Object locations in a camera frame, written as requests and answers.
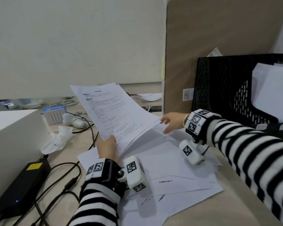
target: left hand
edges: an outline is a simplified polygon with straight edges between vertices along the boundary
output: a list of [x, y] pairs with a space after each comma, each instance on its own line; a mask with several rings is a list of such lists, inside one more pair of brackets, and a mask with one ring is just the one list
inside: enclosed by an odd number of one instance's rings
[[97, 143], [97, 152], [99, 154], [99, 159], [106, 158], [113, 160], [117, 164], [120, 163], [120, 159], [117, 156], [117, 143], [114, 135], [111, 135], [110, 138], [105, 141], [100, 138]]

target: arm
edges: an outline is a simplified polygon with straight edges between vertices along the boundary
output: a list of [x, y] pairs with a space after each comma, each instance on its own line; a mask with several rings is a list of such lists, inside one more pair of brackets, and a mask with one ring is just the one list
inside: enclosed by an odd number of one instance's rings
[[[165, 116], [162, 122], [168, 119], [172, 123], [172, 118]], [[200, 139], [223, 153], [247, 186], [283, 223], [283, 140], [220, 118], [208, 119], [203, 127]]]
[[[97, 149], [99, 165], [91, 166], [86, 174], [85, 182], [80, 192], [80, 205], [72, 217], [70, 226], [120, 225], [117, 205], [124, 195], [126, 183], [120, 183], [116, 178], [116, 174], [121, 170], [121, 167], [117, 164], [119, 158], [116, 155], [114, 136], [111, 136], [106, 141], [100, 139]], [[95, 168], [101, 168], [101, 163], [103, 163], [101, 175], [95, 175], [94, 170]]]

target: power strip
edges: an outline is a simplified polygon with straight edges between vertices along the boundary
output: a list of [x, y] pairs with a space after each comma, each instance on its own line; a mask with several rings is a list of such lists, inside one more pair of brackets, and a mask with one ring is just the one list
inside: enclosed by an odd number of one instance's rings
[[[147, 110], [149, 109], [149, 107], [146, 107], [146, 106], [142, 106], [142, 108], [144, 110]], [[149, 110], [150, 113], [153, 113], [153, 112], [161, 112], [161, 105], [155, 105], [155, 106], [151, 106], [151, 109]]]

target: striped sleeve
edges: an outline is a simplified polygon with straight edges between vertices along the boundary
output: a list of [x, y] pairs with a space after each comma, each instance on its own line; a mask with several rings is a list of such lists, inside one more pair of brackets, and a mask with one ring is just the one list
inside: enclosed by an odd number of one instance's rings
[[119, 226], [117, 204], [113, 195], [88, 184], [69, 226]]
[[283, 140], [235, 122], [214, 120], [207, 130], [207, 142], [223, 153], [246, 185], [283, 223]]

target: yellow sticker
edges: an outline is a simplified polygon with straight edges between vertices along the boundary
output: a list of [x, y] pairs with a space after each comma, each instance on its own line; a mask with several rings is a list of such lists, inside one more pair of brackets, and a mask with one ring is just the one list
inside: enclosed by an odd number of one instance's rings
[[36, 169], [39, 169], [41, 167], [43, 163], [34, 163], [34, 164], [30, 164], [30, 166], [26, 169], [27, 171], [30, 171], [30, 170], [36, 170]]
[[164, 67], [165, 67], [165, 56], [162, 57], [162, 62], [161, 62], [161, 79], [164, 80]]

